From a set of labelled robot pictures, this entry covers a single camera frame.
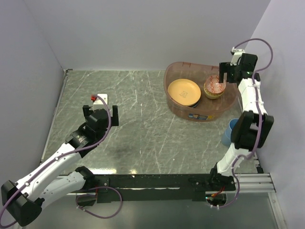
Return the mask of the red orange patterned bowl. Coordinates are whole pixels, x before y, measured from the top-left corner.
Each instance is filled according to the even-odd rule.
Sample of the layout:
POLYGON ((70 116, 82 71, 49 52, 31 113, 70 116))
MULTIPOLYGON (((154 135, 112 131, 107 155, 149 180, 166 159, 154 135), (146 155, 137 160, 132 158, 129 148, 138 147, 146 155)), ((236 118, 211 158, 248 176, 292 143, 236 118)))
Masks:
POLYGON ((220 95, 225 91, 226 83, 220 83, 218 75, 211 75, 205 81, 204 88, 211 95, 220 95))

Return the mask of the yellow orange plate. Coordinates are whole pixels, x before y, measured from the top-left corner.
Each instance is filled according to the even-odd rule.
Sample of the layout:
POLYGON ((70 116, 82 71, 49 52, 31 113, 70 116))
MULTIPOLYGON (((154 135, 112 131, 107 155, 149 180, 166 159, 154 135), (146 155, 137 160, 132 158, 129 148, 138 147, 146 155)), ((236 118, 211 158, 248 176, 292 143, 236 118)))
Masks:
POLYGON ((200 100, 201 89, 189 79, 177 79, 168 86, 169 96, 177 103, 184 106, 192 106, 200 100))

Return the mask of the blue plastic cup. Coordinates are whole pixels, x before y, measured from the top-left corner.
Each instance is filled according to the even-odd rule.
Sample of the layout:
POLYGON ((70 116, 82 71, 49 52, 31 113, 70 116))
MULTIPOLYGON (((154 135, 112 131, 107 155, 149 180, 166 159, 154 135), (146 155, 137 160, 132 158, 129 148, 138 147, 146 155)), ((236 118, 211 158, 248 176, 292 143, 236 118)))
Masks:
POLYGON ((229 122, 226 130, 224 131, 224 133, 222 135, 222 139, 221 139, 222 145, 224 145, 226 147, 229 147, 231 145, 231 133, 237 122, 238 122, 238 118, 232 119, 229 122))

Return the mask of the blue yellow patterned bowl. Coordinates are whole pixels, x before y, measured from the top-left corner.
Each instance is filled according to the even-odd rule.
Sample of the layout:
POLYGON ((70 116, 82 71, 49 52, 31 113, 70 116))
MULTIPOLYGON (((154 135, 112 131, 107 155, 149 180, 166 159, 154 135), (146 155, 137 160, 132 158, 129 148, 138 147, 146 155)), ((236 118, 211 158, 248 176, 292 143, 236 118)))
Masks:
POLYGON ((219 97, 221 97, 221 95, 224 94, 224 91, 222 91, 222 92, 219 93, 219 94, 212 94, 212 93, 210 93, 210 92, 207 90, 207 88, 206 88, 206 84, 204 84, 203 89, 204 89, 204 94, 205 94, 205 96, 206 96, 208 99, 211 99, 211 100, 218 99, 219 97))

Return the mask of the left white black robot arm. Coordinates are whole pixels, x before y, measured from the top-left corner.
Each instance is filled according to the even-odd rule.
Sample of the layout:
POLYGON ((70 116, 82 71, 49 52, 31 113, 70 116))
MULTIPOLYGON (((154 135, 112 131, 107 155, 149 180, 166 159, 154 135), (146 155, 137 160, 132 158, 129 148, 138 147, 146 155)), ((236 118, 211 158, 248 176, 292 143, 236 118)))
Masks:
POLYGON ((64 195, 81 189, 84 192, 94 188, 92 172, 86 168, 74 171, 66 178, 58 175, 71 164, 84 158, 105 140, 111 127, 119 125, 118 107, 112 110, 106 106, 83 106, 85 122, 72 132, 60 148, 34 171, 16 182, 6 181, 0 188, 3 214, 8 211, 16 223, 24 227, 32 223, 42 210, 64 195))

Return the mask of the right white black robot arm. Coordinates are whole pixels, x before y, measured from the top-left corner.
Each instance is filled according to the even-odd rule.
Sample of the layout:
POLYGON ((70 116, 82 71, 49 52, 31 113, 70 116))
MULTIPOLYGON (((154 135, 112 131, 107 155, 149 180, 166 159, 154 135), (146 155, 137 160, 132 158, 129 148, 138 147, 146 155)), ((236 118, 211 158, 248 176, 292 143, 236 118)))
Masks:
POLYGON ((254 70, 258 57, 243 49, 232 49, 231 53, 230 62, 219 64, 219 82, 237 84, 243 111, 232 129, 230 147, 211 169, 208 184, 213 190, 234 184, 234 171, 264 145, 274 123, 264 108, 260 75, 254 70))

